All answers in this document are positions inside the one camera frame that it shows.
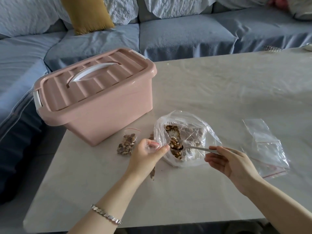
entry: right hand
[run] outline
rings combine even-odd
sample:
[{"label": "right hand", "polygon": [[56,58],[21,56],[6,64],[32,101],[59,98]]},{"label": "right hand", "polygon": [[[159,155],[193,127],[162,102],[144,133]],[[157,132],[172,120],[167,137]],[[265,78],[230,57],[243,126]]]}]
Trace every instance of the right hand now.
[{"label": "right hand", "polygon": [[222,155],[208,153],[205,161],[226,175],[243,195],[248,194],[255,181],[262,181],[262,177],[246,154],[221,146],[209,146],[209,149],[217,150]]}]

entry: white pillow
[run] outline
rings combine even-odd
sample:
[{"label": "white pillow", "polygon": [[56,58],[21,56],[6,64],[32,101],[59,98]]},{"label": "white pillow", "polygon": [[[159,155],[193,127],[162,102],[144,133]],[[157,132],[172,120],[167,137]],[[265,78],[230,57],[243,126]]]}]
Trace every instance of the white pillow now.
[{"label": "white pillow", "polygon": [[147,10],[161,19],[200,14],[216,0],[145,0]]},{"label": "white pillow", "polygon": [[[138,16],[137,0],[103,0],[115,25],[127,25]],[[71,19],[60,0],[54,0],[59,18],[71,23]]]},{"label": "white pillow", "polygon": [[0,0],[0,34],[43,34],[58,20],[53,0]]},{"label": "white pillow", "polygon": [[312,20],[312,0],[287,0],[291,14],[296,19]]},{"label": "white pillow", "polygon": [[216,0],[230,10],[240,10],[250,7],[259,7],[267,4],[269,0]]}]

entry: blue sofa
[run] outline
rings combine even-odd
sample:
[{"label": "blue sofa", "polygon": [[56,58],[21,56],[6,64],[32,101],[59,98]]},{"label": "blue sofa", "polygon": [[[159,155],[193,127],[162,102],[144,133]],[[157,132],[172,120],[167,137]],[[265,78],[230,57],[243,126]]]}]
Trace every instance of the blue sofa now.
[{"label": "blue sofa", "polygon": [[[14,197],[16,192],[10,189],[16,191],[16,187],[12,188],[12,183],[17,183],[13,178],[19,173],[18,168],[23,167],[25,150],[43,128],[48,128],[38,116],[32,99],[33,84],[41,76],[119,47],[131,48],[152,61],[164,61],[261,51],[264,45],[293,48],[312,42],[312,22],[295,20],[274,8],[221,13],[211,8],[211,12],[151,21],[145,21],[139,12],[136,21],[139,23],[79,36],[60,20],[49,33],[13,38],[0,35],[0,201]],[[62,128],[59,130],[62,132],[49,135],[30,155],[32,169],[51,161],[60,134],[64,133]],[[36,180],[40,184],[44,172],[41,176],[32,173],[27,182]],[[23,192],[28,196],[26,190],[24,187]],[[23,196],[18,194],[18,197],[23,202]],[[19,205],[28,207],[30,203]],[[9,207],[10,203],[2,205],[0,214],[11,210]],[[0,233],[2,223],[6,223],[4,219],[0,219]]]}]

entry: yellow pillow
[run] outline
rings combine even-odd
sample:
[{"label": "yellow pillow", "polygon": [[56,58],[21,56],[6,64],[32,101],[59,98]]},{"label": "yellow pillow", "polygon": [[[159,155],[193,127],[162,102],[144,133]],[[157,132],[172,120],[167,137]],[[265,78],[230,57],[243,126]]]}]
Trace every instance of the yellow pillow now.
[{"label": "yellow pillow", "polygon": [[61,2],[78,35],[115,27],[103,0],[61,0]]}]

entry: clear plastic bag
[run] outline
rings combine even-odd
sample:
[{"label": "clear plastic bag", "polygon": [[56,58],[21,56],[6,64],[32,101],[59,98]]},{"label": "clear plastic bag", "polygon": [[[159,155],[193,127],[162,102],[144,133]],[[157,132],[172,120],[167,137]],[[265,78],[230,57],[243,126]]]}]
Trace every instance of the clear plastic bag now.
[{"label": "clear plastic bag", "polygon": [[284,175],[290,169],[283,147],[262,119],[243,120],[252,135],[252,148],[244,151],[263,178]]},{"label": "clear plastic bag", "polygon": [[131,155],[132,148],[137,141],[138,135],[140,134],[140,130],[127,128],[124,130],[124,136],[121,143],[118,145],[117,153],[121,155]]},{"label": "clear plastic bag", "polygon": [[[176,130],[167,132],[167,126],[177,126]],[[219,138],[213,132],[212,128],[197,116],[184,112],[173,111],[168,115],[159,118],[154,126],[154,138],[160,146],[169,144],[171,138],[177,140],[184,148],[188,146],[197,146],[204,148],[205,145],[221,145]],[[174,167],[190,167],[206,164],[204,161],[205,152],[197,149],[183,149],[181,157],[173,155],[173,150],[164,155],[164,159]]]}]

